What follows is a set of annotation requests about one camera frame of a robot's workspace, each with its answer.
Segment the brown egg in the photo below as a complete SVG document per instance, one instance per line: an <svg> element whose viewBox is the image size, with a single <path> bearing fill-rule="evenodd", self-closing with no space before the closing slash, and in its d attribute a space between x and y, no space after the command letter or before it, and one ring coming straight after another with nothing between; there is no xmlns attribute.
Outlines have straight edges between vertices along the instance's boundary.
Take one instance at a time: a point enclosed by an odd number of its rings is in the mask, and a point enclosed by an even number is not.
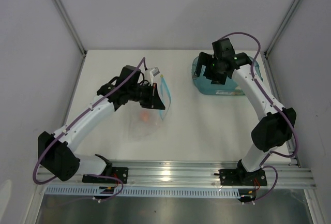
<svg viewBox="0 0 331 224"><path fill-rule="evenodd" d="M149 122L149 114L146 112L142 112L140 114L140 119L145 123Z"/></svg>

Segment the clear zip top bag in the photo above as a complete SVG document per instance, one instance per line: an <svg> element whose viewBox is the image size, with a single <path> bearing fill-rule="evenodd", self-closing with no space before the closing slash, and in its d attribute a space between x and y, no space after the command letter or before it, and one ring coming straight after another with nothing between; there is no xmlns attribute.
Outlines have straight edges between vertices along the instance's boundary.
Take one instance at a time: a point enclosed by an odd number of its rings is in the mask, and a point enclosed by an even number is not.
<svg viewBox="0 0 331 224"><path fill-rule="evenodd" d="M128 137L132 139L139 139L155 133L156 130L163 124L167 112L171 106L171 94L167 83L162 74L155 77L157 83L158 93L165 105L165 110L152 110L142 108L138 103L129 104L129 126ZM149 122L145 123L140 119L140 114L146 112L149 114Z"/></svg>

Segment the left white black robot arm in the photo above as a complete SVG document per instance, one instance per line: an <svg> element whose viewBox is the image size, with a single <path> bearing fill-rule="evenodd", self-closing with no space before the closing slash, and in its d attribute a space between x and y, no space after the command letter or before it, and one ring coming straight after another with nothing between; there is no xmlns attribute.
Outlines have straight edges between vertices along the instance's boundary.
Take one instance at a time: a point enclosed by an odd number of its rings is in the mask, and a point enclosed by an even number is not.
<svg viewBox="0 0 331 224"><path fill-rule="evenodd" d="M162 99L163 83L156 81L159 75L157 67L144 72L129 65L123 67L119 76L100 87L89 107L71 124L39 135L37 165L63 182L77 174L83 176L85 183L111 181L113 165L107 158L99 154L76 156L75 151L102 120L129 101L137 102L145 109L166 110Z"/></svg>

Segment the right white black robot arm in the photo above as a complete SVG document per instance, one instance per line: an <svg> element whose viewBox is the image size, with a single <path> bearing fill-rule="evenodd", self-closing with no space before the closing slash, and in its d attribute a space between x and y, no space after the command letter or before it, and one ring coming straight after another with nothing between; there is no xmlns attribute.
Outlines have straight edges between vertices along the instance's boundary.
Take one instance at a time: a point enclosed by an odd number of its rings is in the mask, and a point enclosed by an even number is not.
<svg viewBox="0 0 331 224"><path fill-rule="evenodd" d="M251 132L253 142L236 169L219 171L222 185L252 185L265 175L262 164L293 135L296 112L285 108L263 84L259 68L246 53L225 52L222 58L201 52L193 60L191 75L200 93L246 96L259 122Z"/></svg>

